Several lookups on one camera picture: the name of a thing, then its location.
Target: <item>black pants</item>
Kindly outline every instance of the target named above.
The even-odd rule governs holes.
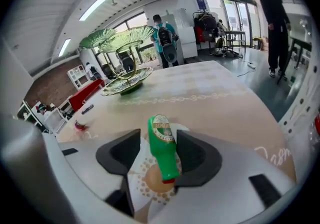
[[[271,69],[278,67],[283,70],[288,57],[288,30],[286,24],[273,24],[274,29],[269,29],[269,66]]]
[[[159,54],[160,54],[160,57],[161,57],[161,60],[162,60],[162,68],[163,69],[169,68],[169,62],[166,60],[166,57],[165,57],[164,53],[163,52],[159,52]],[[179,63],[176,60],[175,62],[172,63],[172,65],[174,67],[175,66],[179,66]]]

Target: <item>floor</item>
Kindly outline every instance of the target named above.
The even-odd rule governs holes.
[[[237,52],[243,53],[243,49],[234,49]],[[302,85],[302,81],[306,74],[306,68],[300,65],[298,75],[294,85],[290,88],[289,82],[281,80],[277,85],[277,78],[269,76],[269,65],[268,65],[268,53],[256,49],[247,48],[246,53],[242,59],[238,58],[226,58],[226,57],[215,57],[208,55],[209,50],[203,49],[198,53],[196,59],[190,59],[187,62],[194,61],[216,61],[229,71],[239,76],[239,79],[246,84],[267,106],[274,118],[279,122],[284,114],[287,112],[293,101],[295,100],[299,89]],[[256,66],[255,72],[248,67],[247,62],[252,62]],[[290,80],[293,66],[296,64],[294,61],[290,61],[289,66],[286,70],[286,76]]]

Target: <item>chair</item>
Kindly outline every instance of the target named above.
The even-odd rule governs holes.
[[[44,125],[49,129],[49,133],[57,136],[62,127],[68,122],[60,113],[58,108],[55,108],[50,115],[44,120]]]

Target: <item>red cushion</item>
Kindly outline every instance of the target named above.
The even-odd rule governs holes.
[[[83,101],[92,93],[94,92],[99,85],[104,86],[105,83],[102,79],[97,79],[92,81],[91,83],[87,84],[85,87],[80,89],[77,93],[72,95],[69,99],[69,102],[74,111],[78,111],[83,106]]]

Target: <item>ceiling light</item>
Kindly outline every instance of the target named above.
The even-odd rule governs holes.
[[[89,7],[89,9],[86,10],[86,12],[81,16],[81,18],[79,19],[79,21],[85,21],[85,20],[89,17],[89,15],[92,14],[93,11],[94,11],[95,9],[97,9],[104,1],[106,1],[106,0],[97,0],[97,1],[95,1],[95,2],[93,3],[93,5],[91,5],[91,6]]]
[[[62,48],[61,48],[61,50],[60,50],[60,52],[59,52],[59,57],[61,57],[61,56],[64,54],[64,52],[65,52],[65,50],[66,50],[66,48],[67,48],[70,40],[71,40],[71,39],[69,38],[69,39],[66,39],[66,40],[64,41],[64,43],[63,43],[63,45],[62,45]]]

